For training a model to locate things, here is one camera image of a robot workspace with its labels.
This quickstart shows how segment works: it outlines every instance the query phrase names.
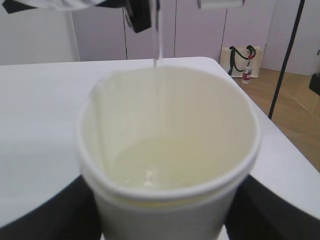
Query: white table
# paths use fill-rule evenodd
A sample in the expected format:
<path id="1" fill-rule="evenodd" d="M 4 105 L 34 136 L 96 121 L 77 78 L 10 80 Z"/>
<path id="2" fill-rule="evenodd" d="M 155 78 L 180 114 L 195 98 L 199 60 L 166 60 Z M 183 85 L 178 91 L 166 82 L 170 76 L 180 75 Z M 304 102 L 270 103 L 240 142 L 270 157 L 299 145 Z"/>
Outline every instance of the white table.
<path id="1" fill-rule="evenodd" d="M 0 66 L 0 227 L 46 202 L 79 175 L 74 122 L 95 83 L 116 71 L 152 64 L 145 59 Z M 227 76 L 205 57 L 165 59 L 164 64 Z M 256 113 L 263 139 L 251 174 L 320 219 L 320 174 L 258 107 Z"/>

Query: white bag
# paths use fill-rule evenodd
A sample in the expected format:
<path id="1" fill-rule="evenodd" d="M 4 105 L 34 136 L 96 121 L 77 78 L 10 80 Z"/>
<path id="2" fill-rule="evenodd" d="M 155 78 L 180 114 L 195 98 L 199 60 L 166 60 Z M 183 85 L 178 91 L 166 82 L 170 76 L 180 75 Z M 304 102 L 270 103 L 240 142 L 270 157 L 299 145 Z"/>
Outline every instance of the white bag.
<path id="1" fill-rule="evenodd" d="M 246 58 L 250 55 L 250 51 L 246 47 L 235 47 L 235 48 Z M 250 63 L 250 67 L 252 67 L 251 77 L 258 78 L 263 53 L 262 53 L 261 47 L 255 46 L 254 48 L 256 50 L 256 55 Z M 223 47 L 221 51 L 220 65 L 227 73 L 230 71 L 230 55 L 231 55 L 231 50 L 229 49 L 229 47 Z M 241 56 L 239 56 L 238 53 L 235 53 L 234 60 L 235 60 L 235 65 L 239 70 L 243 70 L 248 65 L 248 60 L 243 59 Z M 242 74 L 243 74 L 242 72 L 237 71 L 236 68 L 233 67 L 231 77 L 242 78 Z"/>

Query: machine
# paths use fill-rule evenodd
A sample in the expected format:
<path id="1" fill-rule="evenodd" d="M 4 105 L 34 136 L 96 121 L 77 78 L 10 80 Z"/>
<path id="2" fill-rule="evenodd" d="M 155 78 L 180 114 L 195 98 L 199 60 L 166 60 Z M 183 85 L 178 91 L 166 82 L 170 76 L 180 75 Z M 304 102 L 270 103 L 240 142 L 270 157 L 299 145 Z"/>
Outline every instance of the machine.
<path id="1" fill-rule="evenodd" d="M 34 8 L 70 11 L 89 8 L 124 8 L 128 25 L 135 33 L 151 27 L 151 4 L 160 0 L 5 0 L 3 7 L 8 13 Z M 194 0 L 200 9 L 241 7 L 245 0 Z"/>

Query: white machine part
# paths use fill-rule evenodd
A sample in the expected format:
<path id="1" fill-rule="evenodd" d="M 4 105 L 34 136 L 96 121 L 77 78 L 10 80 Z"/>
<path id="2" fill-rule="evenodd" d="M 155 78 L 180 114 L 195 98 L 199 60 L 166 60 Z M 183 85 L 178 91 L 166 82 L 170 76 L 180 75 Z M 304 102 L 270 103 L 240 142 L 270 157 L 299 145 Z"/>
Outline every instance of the white machine part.
<path id="1" fill-rule="evenodd" d="M 16 0 L 36 8 L 50 8 L 58 11 L 84 9 L 106 2 L 105 0 Z M 195 0 L 200 9 L 241 7 L 245 0 Z"/>
<path id="2" fill-rule="evenodd" d="M 245 0 L 197 0 L 200 9 L 234 8 L 241 7 Z"/>

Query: black object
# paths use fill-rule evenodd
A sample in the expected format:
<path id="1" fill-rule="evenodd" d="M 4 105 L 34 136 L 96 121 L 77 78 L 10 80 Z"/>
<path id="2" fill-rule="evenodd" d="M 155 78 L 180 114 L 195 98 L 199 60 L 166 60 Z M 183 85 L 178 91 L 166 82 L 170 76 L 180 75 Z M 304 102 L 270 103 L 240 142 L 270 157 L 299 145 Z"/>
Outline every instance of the black object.
<path id="1" fill-rule="evenodd" d="M 296 34 L 297 34 L 297 31 L 298 31 L 298 27 L 299 27 L 299 23 L 300 23 L 302 12 L 304 10 L 304 6 L 305 6 L 305 0 L 300 0 L 298 12 L 296 13 L 295 22 L 294 22 L 292 33 L 291 33 L 291 37 L 290 37 L 290 42 L 289 42 L 288 48 L 286 50 L 286 54 L 285 54 L 285 57 L 284 57 L 284 60 L 283 60 L 283 64 L 282 64 L 282 68 L 281 68 L 281 72 L 280 72 L 280 76 L 279 76 L 279 80 L 278 80 L 278 83 L 276 85 L 274 96 L 273 96 L 273 100 L 272 100 L 272 103 L 271 103 L 271 107 L 270 107 L 270 111 L 269 111 L 269 115 L 268 115 L 270 120 L 272 119 L 272 115 L 274 114 L 274 110 L 275 110 L 275 106 L 276 106 L 276 103 L 277 103 L 277 99 L 278 99 L 279 91 L 280 91 L 280 88 L 281 88 L 282 80 L 284 79 L 284 75 L 285 75 L 285 71 L 286 71 L 286 68 L 287 68 L 288 60 L 289 60 L 292 48 L 294 46 L 294 42 L 295 42 L 295 39 L 296 39 Z"/>
<path id="2" fill-rule="evenodd" d="M 320 221 L 249 176 L 225 221 L 230 240 L 319 240 Z"/>
<path id="3" fill-rule="evenodd" d="M 238 49 L 236 49 L 235 46 L 231 46 L 229 49 L 231 50 L 231 54 L 230 54 L 230 70 L 229 70 L 228 74 L 231 76 L 231 75 L 232 75 L 232 71 L 233 71 L 234 69 L 237 70 L 238 72 L 243 72 L 243 71 L 244 71 L 244 70 L 239 70 L 239 69 L 237 68 L 236 60 L 235 60 L 236 53 L 237 53 L 241 58 L 243 58 L 243 59 L 245 59 L 245 60 L 249 60 L 249 58 L 243 56 L 243 55 L 241 54 L 241 52 L 239 52 Z M 248 49 L 248 50 L 250 51 L 250 55 L 252 55 L 252 58 L 251 58 L 251 59 L 253 59 L 253 58 L 256 56 L 256 54 L 257 54 L 256 49 L 255 49 L 253 46 L 251 46 L 251 45 L 248 45 L 248 46 L 246 47 L 246 49 Z"/>
<path id="4" fill-rule="evenodd" d="M 230 240 L 318 240 L 320 221 L 249 176 L 239 187 L 225 226 Z M 81 176 L 51 200 L 0 228 L 1 240 L 100 240 L 93 193 Z"/>
<path id="5" fill-rule="evenodd" d="M 320 96 L 320 73 L 312 75 L 309 88 Z"/>
<path id="6" fill-rule="evenodd" d="M 1 240 L 100 240 L 93 193 L 79 176 L 55 197 L 0 228 Z"/>
<path id="7" fill-rule="evenodd" d="M 5 0 L 2 4 L 7 13 L 12 14 L 36 7 L 22 4 L 14 0 Z M 135 33 L 151 28 L 149 0 L 106 0 L 97 5 L 103 8 L 125 8 L 125 18 Z"/>

